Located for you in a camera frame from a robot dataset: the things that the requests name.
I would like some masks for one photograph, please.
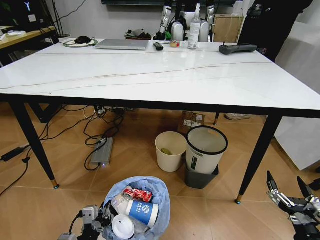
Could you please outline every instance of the black remote control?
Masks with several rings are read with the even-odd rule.
[[[162,46],[160,43],[154,43],[153,46],[155,46],[155,49],[157,51],[162,51],[164,49],[164,46]]]
[[[224,55],[229,55],[235,52],[254,52],[257,50],[256,45],[233,45],[233,46],[227,46],[227,45],[221,45],[219,47],[219,52],[224,54]]]

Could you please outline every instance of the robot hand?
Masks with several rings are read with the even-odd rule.
[[[313,195],[299,176],[297,181],[304,198],[287,197],[279,192],[274,178],[267,171],[267,194],[282,211],[289,214],[296,232],[295,240],[320,240],[320,232],[316,228],[320,224],[320,199]]]
[[[69,232],[63,233],[58,240],[100,240],[104,239],[101,236],[104,228],[109,226],[112,219],[117,215],[116,210],[112,207],[109,201],[105,207],[98,208],[96,205],[88,205],[84,207],[73,220]],[[83,218],[82,235],[76,237],[72,233],[72,228],[75,221]]]
[[[169,26],[171,10],[172,10],[172,0],[166,0],[163,6],[162,18],[160,24],[160,30],[156,33],[153,40],[163,41],[166,38],[166,29]]]

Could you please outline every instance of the computer mouse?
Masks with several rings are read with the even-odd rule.
[[[91,38],[87,36],[80,36],[76,40],[74,40],[76,44],[88,44],[91,42]]]

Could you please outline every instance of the tiled floor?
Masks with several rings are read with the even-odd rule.
[[[78,109],[79,106],[68,106]],[[93,112],[88,107],[86,114]],[[165,131],[175,131],[180,111],[137,109],[127,112],[114,138],[111,163],[89,172],[84,160],[92,151],[85,146],[86,121],[60,137],[43,144],[55,177],[61,187],[52,188],[34,155],[26,175],[0,197],[0,239],[56,240],[67,232],[70,223],[84,206],[100,205],[110,188],[132,176],[155,176],[162,179],[170,193],[171,219],[163,235],[165,240],[256,240],[292,239],[294,229],[286,214],[267,197],[266,171],[270,170],[277,185],[287,196],[301,197],[296,176],[307,183],[320,177],[315,167],[298,171],[273,140],[253,178],[241,205],[236,198],[265,117],[253,116],[242,121],[229,121],[221,115],[218,129],[223,131],[229,147],[221,159],[220,174],[206,188],[193,189],[184,183],[184,168],[164,172],[157,165],[155,138]],[[31,113],[40,133],[44,125]],[[84,118],[83,111],[62,110],[54,117],[50,136]],[[212,125],[213,113],[206,113],[205,124]],[[87,132],[104,132],[109,126],[102,120],[92,122]],[[0,103],[0,156],[27,143],[19,124],[6,103]],[[25,169],[21,160],[26,153],[9,162],[0,162],[0,191],[17,179]],[[74,225],[80,233],[81,220]]]

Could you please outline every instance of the plastic bag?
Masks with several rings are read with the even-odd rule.
[[[159,205],[156,222],[144,234],[134,235],[130,240],[153,240],[158,239],[166,231],[170,222],[170,198],[166,184],[154,176],[134,176],[115,184],[107,194],[104,205],[118,195],[126,186],[134,189],[149,191],[152,193],[152,203]],[[103,236],[108,240],[119,240],[112,231],[112,226],[105,227]]]

